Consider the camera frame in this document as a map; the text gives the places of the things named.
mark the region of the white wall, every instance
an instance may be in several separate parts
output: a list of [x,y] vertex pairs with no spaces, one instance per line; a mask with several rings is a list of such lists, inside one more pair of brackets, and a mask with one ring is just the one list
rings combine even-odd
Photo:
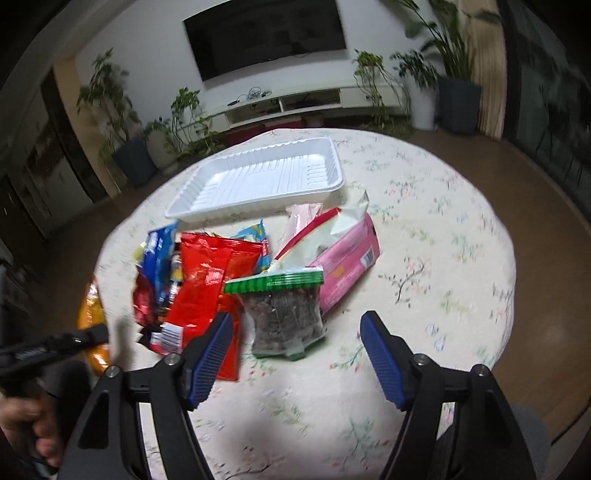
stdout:
[[[221,0],[137,0],[111,21],[76,56],[82,83],[92,75],[92,61],[113,47],[113,60],[129,70],[127,93],[147,122],[170,116],[179,88],[201,89],[205,110],[217,110],[251,87],[274,91],[334,82],[355,84],[355,49],[384,56],[419,48],[424,39],[409,40],[401,20],[385,5],[389,0],[337,0],[348,51],[321,52],[246,67],[204,85],[187,40],[183,20],[223,3]],[[433,20],[427,0],[421,14]]]

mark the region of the cable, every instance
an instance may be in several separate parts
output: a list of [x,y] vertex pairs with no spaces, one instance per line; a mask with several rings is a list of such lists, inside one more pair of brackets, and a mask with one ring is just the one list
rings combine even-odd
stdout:
[[232,106],[232,105],[236,105],[237,103],[240,103],[240,99],[242,97],[246,97],[246,101],[249,101],[249,100],[255,100],[257,98],[266,97],[267,95],[270,95],[271,93],[273,93],[271,90],[263,91],[263,89],[261,87],[252,87],[250,90],[248,90],[248,93],[243,93],[241,95],[238,95],[236,100],[229,103],[228,106]]

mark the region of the floral tablecloth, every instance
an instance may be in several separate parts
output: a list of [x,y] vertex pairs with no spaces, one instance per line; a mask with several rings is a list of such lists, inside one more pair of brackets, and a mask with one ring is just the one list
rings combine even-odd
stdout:
[[[328,315],[326,342],[298,362],[256,359],[244,332],[239,382],[216,381],[190,417],[214,476],[376,478],[403,414],[384,399],[359,339],[359,321],[376,310],[390,331],[440,365],[492,366],[513,324],[515,258],[490,204],[466,179],[421,148],[370,132],[275,130],[224,153],[303,138],[329,137],[347,188],[366,189],[381,245],[376,265]],[[105,242],[96,267],[115,360],[145,368],[158,356],[135,343],[134,250],[198,165],[151,195]],[[258,219],[205,225],[232,235]],[[265,217],[271,248],[287,222]],[[192,225],[197,228],[203,225]],[[451,421],[443,409],[441,428]],[[149,406],[142,422],[154,479],[165,473]]]

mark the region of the blue snack bag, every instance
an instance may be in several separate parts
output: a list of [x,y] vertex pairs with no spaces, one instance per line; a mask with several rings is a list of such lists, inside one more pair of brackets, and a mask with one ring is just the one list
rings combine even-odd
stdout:
[[232,237],[234,240],[244,240],[245,242],[257,242],[262,244],[262,254],[256,263],[255,274],[259,274],[269,269],[271,265],[271,256],[269,254],[269,239],[267,238],[267,232],[265,232],[265,225],[257,223],[244,230],[239,231]]
[[176,233],[177,224],[173,223],[149,231],[146,240],[142,269],[154,289],[154,298],[158,306],[163,305],[168,297],[170,261],[174,251]]

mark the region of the plastic bag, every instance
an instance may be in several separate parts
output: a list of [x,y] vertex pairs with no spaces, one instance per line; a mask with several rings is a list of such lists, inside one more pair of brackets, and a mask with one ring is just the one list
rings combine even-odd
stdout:
[[156,315],[154,290],[140,267],[138,267],[138,276],[135,279],[132,298],[135,322],[142,327],[156,323],[158,316]]
[[242,306],[222,293],[225,280],[254,272],[262,245],[241,240],[183,233],[181,263],[183,285],[159,332],[152,332],[150,348],[160,354],[180,352],[196,336],[202,335],[217,312],[232,316],[234,336],[217,375],[237,380],[239,371],[239,325]]
[[244,230],[239,231],[232,237],[236,240],[244,240],[245,242],[256,242],[262,244],[262,254],[256,263],[255,273],[259,274],[269,268],[271,264],[271,255],[269,253],[269,239],[267,232],[265,232],[265,225],[261,220],[260,223],[252,225]]
[[292,270],[311,265],[325,250],[357,225],[369,205],[367,193],[354,204],[333,208],[316,217],[292,238],[271,262],[269,271]]
[[378,257],[378,236],[366,213],[361,222],[312,263],[324,269],[324,284],[320,287],[322,315],[345,296]]
[[154,289],[157,306],[165,305],[168,300],[170,260],[174,251],[176,232],[176,223],[148,232],[142,270]]
[[[86,289],[84,300],[82,300],[82,305],[80,305],[77,328],[83,330],[94,325],[100,325],[101,323],[106,325],[107,321],[103,304],[100,301],[99,287],[96,284],[96,279],[92,277]],[[101,376],[111,362],[109,345],[104,343],[103,345],[95,346],[85,352],[85,357],[94,373],[97,376]]]
[[224,292],[240,297],[255,322],[252,354],[305,356],[312,343],[324,338],[319,306],[323,270],[303,268],[228,281]]
[[306,203],[304,205],[292,205],[286,208],[287,213],[290,214],[287,220],[287,226],[281,237],[279,251],[287,245],[292,238],[300,233],[312,220],[320,214],[322,210],[321,203]]
[[[263,245],[260,243],[207,236],[202,233],[184,233],[181,236],[181,245],[184,245],[185,248],[191,245],[207,245],[212,249],[214,255],[220,250],[226,248],[231,249],[232,253],[223,275],[224,282],[252,275],[263,252]],[[185,268],[184,250],[181,252],[181,257],[183,258],[183,268]],[[218,378],[223,380],[238,380],[240,363],[238,346],[240,340],[241,311],[242,306],[240,302],[231,295],[223,294],[220,289],[220,293],[217,296],[216,312],[229,313],[234,326],[234,335],[230,347],[217,375]],[[207,325],[209,325],[212,319],[213,316],[209,318]]]

